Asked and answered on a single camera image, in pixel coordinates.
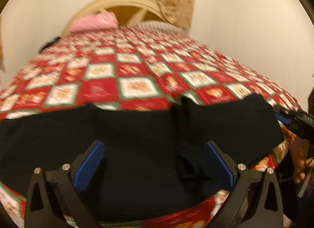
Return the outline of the person right hand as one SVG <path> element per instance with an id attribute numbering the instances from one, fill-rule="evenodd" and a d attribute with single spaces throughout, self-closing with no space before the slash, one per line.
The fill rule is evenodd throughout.
<path id="1" fill-rule="evenodd" d="M 313 168 L 313 159 L 308 158 L 309 141 L 301 139 L 298 136 L 289 145 L 289 152 L 291 154 L 292 163 L 294 165 L 294 178 L 296 184 L 300 184 L 306 177 L 305 169 Z"/>

